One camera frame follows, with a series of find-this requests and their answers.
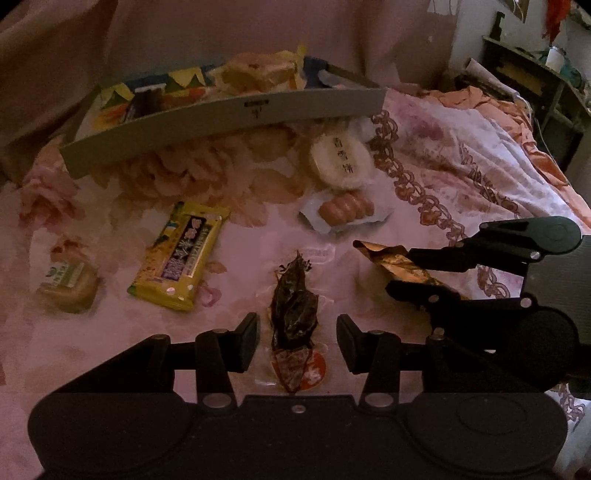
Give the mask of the gold foil snack packet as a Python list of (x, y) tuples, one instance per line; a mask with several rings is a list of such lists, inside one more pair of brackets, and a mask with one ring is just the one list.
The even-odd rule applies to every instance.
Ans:
[(386, 286), (386, 291), (395, 300), (418, 305), (468, 300), (468, 297), (417, 266), (408, 257), (409, 252), (404, 246), (387, 247), (355, 240), (353, 248), (388, 273), (391, 280)]

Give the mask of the dark dried plum packet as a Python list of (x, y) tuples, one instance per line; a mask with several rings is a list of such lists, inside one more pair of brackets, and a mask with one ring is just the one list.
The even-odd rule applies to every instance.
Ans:
[(310, 272), (300, 251), (280, 264), (266, 310), (259, 381), (290, 396), (314, 390), (328, 374), (328, 347), (315, 341), (321, 296), (308, 287)]

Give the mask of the yellow snack bar packet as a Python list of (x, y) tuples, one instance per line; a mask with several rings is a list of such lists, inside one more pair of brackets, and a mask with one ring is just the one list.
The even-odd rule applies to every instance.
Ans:
[(176, 311), (194, 307), (205, 264), (229, 210), (177, 202), (127, 293)]

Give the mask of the sausage snack blue packet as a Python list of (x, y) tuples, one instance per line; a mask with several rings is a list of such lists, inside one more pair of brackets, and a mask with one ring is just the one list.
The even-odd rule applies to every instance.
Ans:
[(311, 228), (328, 235), (353, 226), (383, 222), (393, 209), (379, 204), (363, 190), (324, 190), (311, 195), (301, 206), (300, 213)]

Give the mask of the small green pastry packet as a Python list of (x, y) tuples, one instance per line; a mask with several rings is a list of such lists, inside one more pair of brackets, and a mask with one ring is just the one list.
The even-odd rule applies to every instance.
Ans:
[(83, 313), (94, 302), (99, 286), (97, 270), (80, 260), (52, 263), (36, 295), (48, 309)]

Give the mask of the round white rice cracker pack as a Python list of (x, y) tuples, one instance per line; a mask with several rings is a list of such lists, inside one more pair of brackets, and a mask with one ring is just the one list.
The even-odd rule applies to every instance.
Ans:
[(373, 176), (374, 163), (366, 145), (348, 131), (322, 134), (311, 143), (311, 168), (325, 184), (356, 190)]

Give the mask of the red dried tofu packet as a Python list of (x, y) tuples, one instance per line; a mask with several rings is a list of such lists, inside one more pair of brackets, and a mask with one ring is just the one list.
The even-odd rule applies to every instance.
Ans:
[(113, 90), (110, 94), (100, 94), (100, 107), (93, 126), (97, 130), (115, 127), (132, 120), (190, 106), (211, 93), (205, 87), (181, 89), (167, 92), (165, 89), (144, 90), (139, 93), (120, 93)]

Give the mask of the orange bread packet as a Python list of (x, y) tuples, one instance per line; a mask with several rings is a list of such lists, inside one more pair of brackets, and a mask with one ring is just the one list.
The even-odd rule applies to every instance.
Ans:
[(286, 50), (241, 53), (221, 67), (216, 80), (236, 95), (304, 90), (304, 56)]

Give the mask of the floral pink quilt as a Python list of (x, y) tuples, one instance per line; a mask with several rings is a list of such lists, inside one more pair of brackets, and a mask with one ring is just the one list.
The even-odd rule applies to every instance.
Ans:
[[(71, 180), (58, 142), (47, 144), (23, 187), (1, 191), (1, 475), (31, 479), (41, 467), (27, 418), (45, 394), (158, 333), (190, 341), (231, 328), (249, 311), (266, 314), (277, 268), (300, 251), (321, 296), (315, 341), (328, 347), (318, 393), (356, 393), (335, 347), (335, 317), (390, 329), (407, 341), (428, 331), (421, 313), (385, 293), (387, 275), (353, 248), (441, 248), (488, 220), (563, 215), (582, 222), (534, 168), (522, 147), (477, 110), (448, 108), (390, 91), (383, 112), (363, 121), (376, 161), (375, 201), (393, 213), (339, 235), (318, 234), (300, 210), (321, 185), (311, 172), (314, 123), (197, 139)], [(187, 196), (228, 208), (188, 312), (127, 293), (173, 204)], [(91, 308), (48, 309), (36, 295), (52, 263), (80, 260), (99, 277)]]

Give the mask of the orange cloth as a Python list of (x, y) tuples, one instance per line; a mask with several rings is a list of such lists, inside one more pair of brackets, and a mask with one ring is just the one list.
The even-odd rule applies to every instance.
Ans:
[(590, 231), (589, 205), (572, 187), (555, 160), (538, 148), (534, 138), (533, 123), (528, 119), (526, 110), (522, 106), (514, 102), (498, 100), (475, 86), (451, 92), (423, 90), (419, 96), (432, 103), (439, 102), (448, 108), (474, 109), (488, 120), (494, 120), (522, 147), (538, 173), (566, 202), (585, 229)]

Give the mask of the dark wooden side table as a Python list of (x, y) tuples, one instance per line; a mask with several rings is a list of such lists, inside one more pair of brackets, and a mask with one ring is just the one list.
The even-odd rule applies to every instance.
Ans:
[(533, 110), (535, 138), (562, 170), (567, 170), (590, 129), (590, 112), (567, 78), (520, 47), (501, 41), (505, 14), (496, 13), (483, 38), (483, 66), (513, 88)]

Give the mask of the grey cardboard tray box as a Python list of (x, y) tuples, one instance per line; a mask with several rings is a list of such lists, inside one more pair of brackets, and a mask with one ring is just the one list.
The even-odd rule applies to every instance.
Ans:
[(146, 152), (197, 137), (301, 120), (370, 116), (382, 110), (386, 89), (360, 74), (315, 57), (304, 59), (311, 76), (303, 90), (200, 101), (85, 135), (86, 111), (66, 136), (60, 154), (74, 179)]

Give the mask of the pink curtain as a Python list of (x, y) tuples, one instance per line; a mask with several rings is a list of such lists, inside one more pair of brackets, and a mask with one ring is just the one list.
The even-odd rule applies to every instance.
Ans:
[(456, 1), (24, 1), (1, 5), (1, 171), (20, 182), (102, 81), (304, 46), (394, 86), (446, 69)]

